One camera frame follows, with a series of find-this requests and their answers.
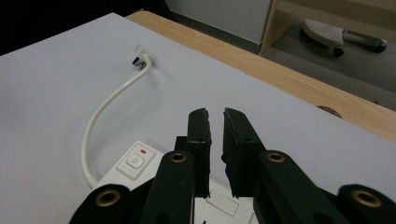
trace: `power plug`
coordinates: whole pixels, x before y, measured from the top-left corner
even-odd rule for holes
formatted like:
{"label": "power plug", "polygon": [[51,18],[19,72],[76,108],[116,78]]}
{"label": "power plug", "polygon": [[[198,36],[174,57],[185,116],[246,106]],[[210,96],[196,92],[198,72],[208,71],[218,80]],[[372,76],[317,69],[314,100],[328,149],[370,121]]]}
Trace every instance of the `power plug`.
{"label": "power plug", "polygon": [[150,53],[147,49],[139,44],[136,46],[136,48],[134,48],[134,54],[136,55],[136,58],[132,64],[135,66],[140,65],[140,69],[146,67],[147,63],[154,63],[155,61],[154,54]]}

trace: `white cabinet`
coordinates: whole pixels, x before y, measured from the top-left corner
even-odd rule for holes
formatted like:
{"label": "white cabinet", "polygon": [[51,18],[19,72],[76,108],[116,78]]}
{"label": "white cabinet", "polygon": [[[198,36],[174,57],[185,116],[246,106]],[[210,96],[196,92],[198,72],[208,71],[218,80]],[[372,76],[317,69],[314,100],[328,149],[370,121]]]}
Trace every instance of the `white cabinet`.
{"label": "white cabinet", "polygon": [[165,0],[169,9],[255,44],[262,42],[271,0]]}

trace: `gray floor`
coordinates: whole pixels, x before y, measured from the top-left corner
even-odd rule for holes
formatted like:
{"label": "gray floor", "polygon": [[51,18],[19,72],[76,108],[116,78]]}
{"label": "gray floor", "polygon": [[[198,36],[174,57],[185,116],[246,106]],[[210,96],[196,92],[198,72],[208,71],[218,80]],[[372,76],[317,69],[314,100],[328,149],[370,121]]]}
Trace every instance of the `gray floor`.
{"label": "gray floor", "polygon": [[[180,15],[175,15],[175,17],[177,22],[190,28],[259,54],[260,46],[245,39]],[[261,56],[396,111],[395,43],[388,42],[385,51],[374,53],[372,46],[362,44],[361,39],[350,35],[351,38],[344,39],[344,55],[337,58],[333,56],[331,49],[301,33],[303,21],[303,18],[297,20]]]}

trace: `white cable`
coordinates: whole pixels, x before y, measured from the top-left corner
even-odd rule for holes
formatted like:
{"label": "white cable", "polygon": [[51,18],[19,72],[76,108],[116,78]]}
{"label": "white cable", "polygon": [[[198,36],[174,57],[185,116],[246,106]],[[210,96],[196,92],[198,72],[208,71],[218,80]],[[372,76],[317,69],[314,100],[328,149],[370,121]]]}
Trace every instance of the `white cable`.
{"label": "white cable", "polygon": [[129,81],[127,81],[125,84],[123,84],[121,87],[119,87],[116,91],[111,93],[105,99],[102,104],[97,108],[95,113],[92,115],[90,122],[88,123],[88,127],[85,130],[84,138],[82,140],[82,146],[81,146],[81,165],[82,165],[82,172],[84,173],[85,179],[92,189],[98,184],[98,180],[93,174],[91,173],[90,167],[88,165],[88,158],[87,158],[87,148],[93,128],[93,124],[96,122],[98,119],[99,115],[102,113],[102,111],[117,97],[119,96],[123,91],[128,89],[128,87],[132,86],[139,78],[141,78],[143,75],[147,73],[147,71],[151,68],[151,59],[146,53],[142,54],[141,59],[143,62],[146,63],[146,67],[140,71],[136,76],[131,78]]}

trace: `wooden surface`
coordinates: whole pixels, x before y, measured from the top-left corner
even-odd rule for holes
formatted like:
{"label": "wooden surface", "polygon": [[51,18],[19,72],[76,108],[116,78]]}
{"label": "wooden surface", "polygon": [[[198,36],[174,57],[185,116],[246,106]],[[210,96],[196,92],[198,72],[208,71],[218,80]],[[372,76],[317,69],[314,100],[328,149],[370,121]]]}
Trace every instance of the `wooden surface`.
{"label": "wooden surface", "polygon": [[209,57],[227,63],[311,105],[328,106],[337,111],[344,120],[396,142],[396,112],[394,111],[150,12],[139,11],[126,18]]}
{"label": "wooden surface", "polygon": [[295,15],[273,9],[276,6],[275,4],[276,1],[273,1],[267,23],[265,24],[260,46],[261,54],[285,34],[297,19]]}

